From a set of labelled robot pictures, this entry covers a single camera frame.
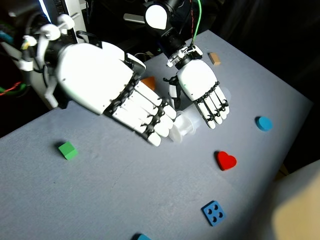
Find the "green cube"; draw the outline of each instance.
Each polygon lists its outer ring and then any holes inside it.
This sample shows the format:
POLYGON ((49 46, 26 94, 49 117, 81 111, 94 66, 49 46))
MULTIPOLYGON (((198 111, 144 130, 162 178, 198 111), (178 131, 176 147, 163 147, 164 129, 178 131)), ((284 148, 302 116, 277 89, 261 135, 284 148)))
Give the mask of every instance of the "green cube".
POLYGON ((72 159, 73 157, 75 157, 78 154, 78 152, 75 149, 75 147, 72 146, 72 144, 69 141, 67 141, 66 143, 62 144, 59 147, 59 150, 63 154, 65 159, 67 159, 67 160, 72 159))

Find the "red heart-shaped block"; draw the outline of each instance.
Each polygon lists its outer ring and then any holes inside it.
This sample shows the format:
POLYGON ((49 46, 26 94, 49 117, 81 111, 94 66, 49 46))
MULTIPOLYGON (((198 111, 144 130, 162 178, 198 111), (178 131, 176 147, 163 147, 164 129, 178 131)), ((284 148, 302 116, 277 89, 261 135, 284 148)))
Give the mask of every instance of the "red heart-shaped block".
POLYGON ((216 158, 222 171, 231 169, 235 165, 237 165, 236 158, 234 156, 228 155, 228 153, 226 153, 225 151, 218 152, 216 158))

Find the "blue block with holes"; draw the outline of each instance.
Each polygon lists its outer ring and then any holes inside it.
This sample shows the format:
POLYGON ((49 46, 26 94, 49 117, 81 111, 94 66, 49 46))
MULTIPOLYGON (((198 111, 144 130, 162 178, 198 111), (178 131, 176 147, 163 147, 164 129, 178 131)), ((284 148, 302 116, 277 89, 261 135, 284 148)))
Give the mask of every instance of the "blue block with holes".
POLYGON ((225 219, 226 214, 224 210, 221 208, 220 204, 217 201, 211 201, 203 208, 201 208, 206 219, 211 224, 211 226, 216 226, 223 219, 225 219))

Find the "beige object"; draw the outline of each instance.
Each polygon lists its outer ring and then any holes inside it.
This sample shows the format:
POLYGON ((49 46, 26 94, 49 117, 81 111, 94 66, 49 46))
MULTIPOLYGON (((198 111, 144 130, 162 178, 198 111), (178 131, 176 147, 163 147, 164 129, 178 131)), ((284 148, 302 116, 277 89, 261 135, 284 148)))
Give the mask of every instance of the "beige object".
POLYGON ((215 52, 210 52, 209 57, 210 57, 210 60, 213 63, 213 65, 220 65, 221 64, 220 58, 215 52))
POLYGON ((320 239, 320 172, 275 209, 272 225, 277 240, 320 239))

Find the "white robotic hand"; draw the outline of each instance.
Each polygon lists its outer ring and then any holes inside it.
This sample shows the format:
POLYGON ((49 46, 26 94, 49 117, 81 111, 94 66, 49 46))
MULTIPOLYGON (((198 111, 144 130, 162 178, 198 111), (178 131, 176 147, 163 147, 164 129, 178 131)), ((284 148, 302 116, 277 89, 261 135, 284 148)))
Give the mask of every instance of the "white robotic hand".
POLYGON ((222 124, 230 112, 228 101, 219 87, 219 82, 211 68, 200 59, 186 59, 191 55, 202 56, 197 46, 184 47, 168 59, 168 67, 179 66, 177 76, 169 82, 169 95, 172 105, 177 109, 180 105, 180 90, 194 102, 199 112, 211 129, 222 124))
POLYGON ((176 111, 140 81, 146 66, 120 48, 80 43, 60 54, 56 78, 73 100, 111 116, 155 146, 169 135, 176 111))

